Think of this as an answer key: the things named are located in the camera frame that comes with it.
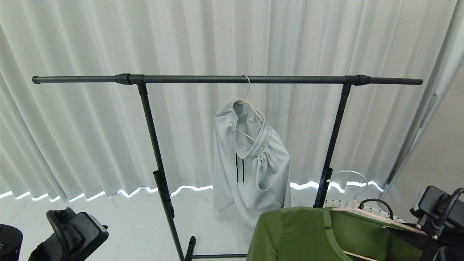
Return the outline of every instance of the black drawstring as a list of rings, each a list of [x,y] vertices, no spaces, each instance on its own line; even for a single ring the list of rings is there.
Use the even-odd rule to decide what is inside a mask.
[[[237,170],[237,183],[238,183],[238,160],[237,160],[236,153],[235,153],[235,169]],[[242,182],[245,182],[245,163],[243,163],[243,159],[242,159]]]

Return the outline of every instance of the beige wall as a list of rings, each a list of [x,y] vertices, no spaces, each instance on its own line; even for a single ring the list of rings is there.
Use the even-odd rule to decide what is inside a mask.
[[[464,187],[464,66],[383,199],[396,216],[414,222],[409,209],[429,185],[447,193]]]

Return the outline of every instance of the black metal clothing rack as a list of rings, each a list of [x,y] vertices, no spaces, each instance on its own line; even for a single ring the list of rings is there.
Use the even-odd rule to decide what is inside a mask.
[[[314,207],[323,206],[329,183],[327,182],[332,175],[330,161],[334,153],[335,143],[337,141],[338,131],[342,122],[343,112],[345,111],[351,86],[368,85],[368,84],[395,84],[395,85],[421,85],[421,79],[411,78],[374,78],[366,75],[353,76],[248,76],[252,84],[343,84],[340,102],[338,104],[337,115],[335,117],[332,135],[330,137],[329,148],[325,158],[324,167],[319,181],[319,189],[314,201]],[[190,238],[187,252],[184,256],[180,245],[179,236],[174,223],[174,208],[171,203],[171,196],[166,181],[161,152],[158,146],[155,124],[148,101],[147,83],[210,83],[210,84],[246,84],[248,79],[244,76],[152,76],[143,74],[118,74],[114,76],[57,76],[57,77],[39,77],[32,78],[33,83],[119,83],[123,85],[137,85],[142,98],[143,110],[147,120],[148,131],[150,133],[153,151],[155,153],[158,170],[153,172],[158,186],[161,202],[168,220],[169,228],[174,240],[174,244],[181,261],[191,261],[192,259],[206,258],[227,258],[227,257],[246,257],[246,254],[198,254],[194,255],[193,250],[196,244],[195,236]]]

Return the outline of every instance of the green shirt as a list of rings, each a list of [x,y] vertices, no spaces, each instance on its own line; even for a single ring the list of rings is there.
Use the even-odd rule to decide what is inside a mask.
[[[331,208],[296,207],[264,213],[256,225],[247,261],[419,260],[422,252],[391,234],[383,222]]]

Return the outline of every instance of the tile floor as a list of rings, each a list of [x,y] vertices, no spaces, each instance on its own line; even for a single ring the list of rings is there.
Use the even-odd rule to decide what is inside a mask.
[[[347,196],[359,189],[348,186],[342,194],[332,187],[327,198],[351,201]],[[192,235],[197,238],[195,254],[246,253],[253,231],[241,224],[233,205],[222,212],[216,212],[212,206],[212,192],[211,189],[182,189],[172,197],[174,220],[184,253]],[[291,195],[292,206],[312,206],[316,189],[292,189]],[[379,196],[380,192],[370,185],[359,200]],[[67,206],[76,213],[87,212],[109,226],[108,240],[87,259],[89,261],[179,260],[158,192],[149,193],[141,189],[130,198],[122,194],[111,198],[103,195],[91,201],[85,198],[73,202],[51,202],[49,198],[33,201],[30,196],[21,199],[7,196],[0,199],[0,223],[17,227],[24,235],[20,261],[26,261],[36,246],[52,233],[45,216],[46,211]]]

